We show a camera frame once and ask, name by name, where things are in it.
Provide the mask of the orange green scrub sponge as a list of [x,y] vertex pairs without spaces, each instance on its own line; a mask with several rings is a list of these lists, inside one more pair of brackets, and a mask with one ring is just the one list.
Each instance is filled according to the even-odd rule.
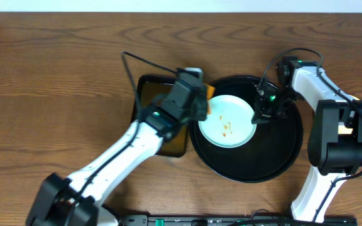
[[207,94],[206,94],[206,97],[207,97],[207,115],[210,115],[211,114],[211,107],[210,107],[209,101],[214,95],[215,88],[213,86],[211,86],[211,85],[208,85],[208,84],[206,84],[206,88],[207,88]]

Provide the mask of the light blue plate top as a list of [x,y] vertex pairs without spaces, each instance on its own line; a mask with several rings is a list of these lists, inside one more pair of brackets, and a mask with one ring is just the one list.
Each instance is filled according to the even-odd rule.
[[209,100],[210,114],[198,122],[200,132],[213,145],[236,148],[247,143],[256,132],[251,122],[253,108],[233,95],[218,95]]

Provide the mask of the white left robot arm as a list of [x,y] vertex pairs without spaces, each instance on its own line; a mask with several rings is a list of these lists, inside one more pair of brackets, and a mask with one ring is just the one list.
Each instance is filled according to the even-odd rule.
[[97,159],[66,178],[52,173],[41,184],[26,225],[118,225],[103,207],[107,197],[138,165],[154,156],[189,121],[203,121],[214,89],[203,85],[181,91],[173,87],[161,105],[142,109],[124,135]]

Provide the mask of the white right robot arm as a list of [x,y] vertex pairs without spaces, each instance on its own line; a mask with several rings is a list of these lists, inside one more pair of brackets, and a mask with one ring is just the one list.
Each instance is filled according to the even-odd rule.
[[343,92],[326,75],[321,61],[276,56],[272,61],[282,89],[275,91],[261,78],[256,86],[253,124],[284,119],[298,98],[314,111],[307,145],[311,168],[298,197],[293,219],[322,223],[338,189],[362,176],[362,100]]

